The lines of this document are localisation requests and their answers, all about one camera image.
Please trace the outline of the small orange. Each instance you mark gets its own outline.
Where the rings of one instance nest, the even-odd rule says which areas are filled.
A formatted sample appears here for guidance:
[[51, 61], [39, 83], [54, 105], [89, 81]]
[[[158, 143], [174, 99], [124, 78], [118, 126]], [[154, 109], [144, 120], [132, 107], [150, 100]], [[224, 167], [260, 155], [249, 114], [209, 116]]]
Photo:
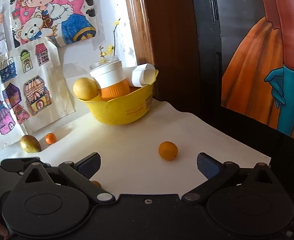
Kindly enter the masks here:
[[159, 145], [158, 153], [163, 159], [171, 161], [178, 155], [178, 148], [173, 142], [164, 141]]
[[54, 133], [48, 133], [46, 136], [45, 136], [45, 141], [48, 145], [52, 145], [56, 142], [56, 136]]

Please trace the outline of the green yellow pear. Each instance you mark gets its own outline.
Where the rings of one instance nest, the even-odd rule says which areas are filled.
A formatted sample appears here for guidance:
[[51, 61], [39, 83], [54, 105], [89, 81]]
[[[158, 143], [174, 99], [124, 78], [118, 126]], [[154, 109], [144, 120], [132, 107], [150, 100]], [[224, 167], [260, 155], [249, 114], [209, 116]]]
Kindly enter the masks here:
[[20, 146], [22, 150], [27, 153], [41, 152], [41, 145], [38, 140], [32, 135], [24, 135], [20, 139]]

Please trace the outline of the white printed table mat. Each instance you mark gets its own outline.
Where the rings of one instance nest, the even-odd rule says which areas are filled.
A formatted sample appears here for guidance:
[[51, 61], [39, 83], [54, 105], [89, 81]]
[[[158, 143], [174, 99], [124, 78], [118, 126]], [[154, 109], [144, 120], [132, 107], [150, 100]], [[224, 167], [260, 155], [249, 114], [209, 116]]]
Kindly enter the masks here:
[[[56, 136], [52, 145], [45, 141], [48, 133]], [[185, 194], [206, 181], [197, 169], [201, 152], [220, 162], [233, 161], [247, 168], [271, 160], [197, 116], [159, 101], [153, 101], [146, 115], [128, 125], [102, 124], [84, 109], [39, 130], [35, 137], [42, 148], [38, 157], [53, 166], [99, 153], [101, 167], [93, 179], [115, 196]], [[164, 141], [177, 146], [174, 160], [167, 161], [159, 155], [158, 147]]]

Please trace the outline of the yellow plastic bowl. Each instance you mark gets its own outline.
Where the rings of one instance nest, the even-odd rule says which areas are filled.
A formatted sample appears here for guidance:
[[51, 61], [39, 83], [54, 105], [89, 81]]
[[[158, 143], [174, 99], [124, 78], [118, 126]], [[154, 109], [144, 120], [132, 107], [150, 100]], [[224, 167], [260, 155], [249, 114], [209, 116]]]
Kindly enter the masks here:
[[109, 101], [101, 100], [98, 95], [92, 100], [82, 100], [92, 115], [106, 125], [126, 125], [143, 117], [151, 107], [154, 82], [158, 76], [155, 71], [153, 80], [147, 86], [133, 88], [130, 94]]

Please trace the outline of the yellow fruit in bowl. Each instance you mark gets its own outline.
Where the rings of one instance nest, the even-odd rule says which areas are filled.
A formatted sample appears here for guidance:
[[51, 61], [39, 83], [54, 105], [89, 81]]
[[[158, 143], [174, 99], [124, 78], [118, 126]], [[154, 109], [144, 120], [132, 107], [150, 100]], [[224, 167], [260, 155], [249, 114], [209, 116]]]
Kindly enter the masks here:
[[92, 100], [98, 95], [98, 86], [94, 80], [82, 77], [74, 82], [73, 93], [81, 100]]

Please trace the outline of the colourful houses drawing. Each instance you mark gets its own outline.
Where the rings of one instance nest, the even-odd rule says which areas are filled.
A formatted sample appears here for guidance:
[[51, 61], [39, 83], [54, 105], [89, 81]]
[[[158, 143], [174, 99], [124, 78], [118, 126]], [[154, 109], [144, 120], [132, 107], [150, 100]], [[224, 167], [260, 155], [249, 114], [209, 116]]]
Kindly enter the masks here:
[[48, 38], [0, 55], [0, 150], [73, 112], [58, 49]]

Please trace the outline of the white orange jar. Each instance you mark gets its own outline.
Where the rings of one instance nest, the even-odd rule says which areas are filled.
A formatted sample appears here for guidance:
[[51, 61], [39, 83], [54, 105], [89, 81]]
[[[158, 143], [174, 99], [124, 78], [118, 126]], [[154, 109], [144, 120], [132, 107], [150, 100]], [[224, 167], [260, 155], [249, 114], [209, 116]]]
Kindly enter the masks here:
[[97, 82], [104, 101], [130, 94], [130, 86], [125, 77], [122, 62], [117, 56], [111, 56], [90, 65], [90, 75]]

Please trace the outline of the white rolled paper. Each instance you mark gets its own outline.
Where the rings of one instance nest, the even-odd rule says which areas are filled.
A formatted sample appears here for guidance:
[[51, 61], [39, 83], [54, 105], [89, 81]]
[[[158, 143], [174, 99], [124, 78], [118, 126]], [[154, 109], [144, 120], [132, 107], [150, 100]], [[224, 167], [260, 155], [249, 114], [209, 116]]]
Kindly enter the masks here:
[[131, 87], [144, 87], [151, 85], [156, 79], [156, 69], [149, 63], [135, 67], [125, 67], [123, 68], [123, 71]]

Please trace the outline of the orange dress lady poster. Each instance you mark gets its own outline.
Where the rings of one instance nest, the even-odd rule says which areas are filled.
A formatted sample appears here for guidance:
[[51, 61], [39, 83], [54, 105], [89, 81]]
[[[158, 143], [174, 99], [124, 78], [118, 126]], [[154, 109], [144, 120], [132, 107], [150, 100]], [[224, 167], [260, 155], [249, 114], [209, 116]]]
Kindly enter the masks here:
[[294, 0], [262, 0], [222, 77], [222, 105], [294, 139]]

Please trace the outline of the girl with bear drawing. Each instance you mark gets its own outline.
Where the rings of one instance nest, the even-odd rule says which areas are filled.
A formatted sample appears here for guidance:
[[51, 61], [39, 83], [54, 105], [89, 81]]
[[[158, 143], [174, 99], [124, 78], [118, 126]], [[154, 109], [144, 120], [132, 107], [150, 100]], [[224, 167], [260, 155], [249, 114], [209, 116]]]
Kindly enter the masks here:
[[94, 0], [9, 0], [14, 47], [43, 37], [57, 47], [97, 37]]

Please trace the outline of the black dark door panel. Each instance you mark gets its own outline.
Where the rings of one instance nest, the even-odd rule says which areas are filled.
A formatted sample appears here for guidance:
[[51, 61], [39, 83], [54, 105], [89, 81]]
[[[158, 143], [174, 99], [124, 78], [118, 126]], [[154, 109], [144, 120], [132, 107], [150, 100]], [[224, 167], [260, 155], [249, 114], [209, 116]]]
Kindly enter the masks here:
[[217, 0], [193, 0], [200, 64], [201, 99], [221, 106], [222, 49]]

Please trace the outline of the brown wooden door frame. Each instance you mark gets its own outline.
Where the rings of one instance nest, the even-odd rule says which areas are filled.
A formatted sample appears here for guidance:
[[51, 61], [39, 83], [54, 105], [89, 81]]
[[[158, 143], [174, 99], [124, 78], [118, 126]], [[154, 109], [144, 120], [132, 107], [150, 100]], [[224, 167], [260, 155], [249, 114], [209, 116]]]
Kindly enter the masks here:
[[193, 0], [126, 0], [138, 64], [159, 75], [156, 98], [191, 102], [199, 91], [199, 50]]

